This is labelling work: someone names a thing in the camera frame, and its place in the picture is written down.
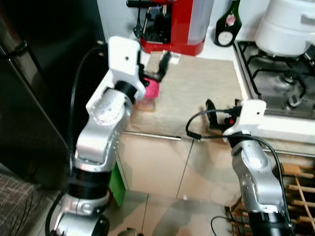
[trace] beige kitchen towel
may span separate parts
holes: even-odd
[[[151,53],[147,71],[157,71],[161,52]],[[234,106],[234,99],[242,99],[233,62],[209,60],[181,55],[177,65],[169,64],[160,85],[155,112],[134,110],[128,131],[160,135],[184,136],[189,118],[206,109],[211,99],[217,109]],[[204,115],[196,118],[191,129],[207,132],[209,122]]]

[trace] gas stove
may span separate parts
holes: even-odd
[[[315,47],[296,58],[269,55],[254,42],[234,48],[252,99],[267,103],[267,115],[315,119]]]

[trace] red espresso machine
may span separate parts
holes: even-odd
[[[149,7],[140,40],[146,53],[168,50],[195,56],[202,51],[213,0],[132,2],[133,7]]]

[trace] wine bottle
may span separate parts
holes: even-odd
[[[233,0],[229,10],[217,21],[214,43],[221,47],[231,46],[242,26],[238,14],[241,0]]]

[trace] cabinet door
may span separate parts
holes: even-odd
[[[132,191],[176,198],[192,140],[123,135],[120,161]]]
[[[223,140],[194,141],[178,198],[233,204],[240,196],[231,148]]]

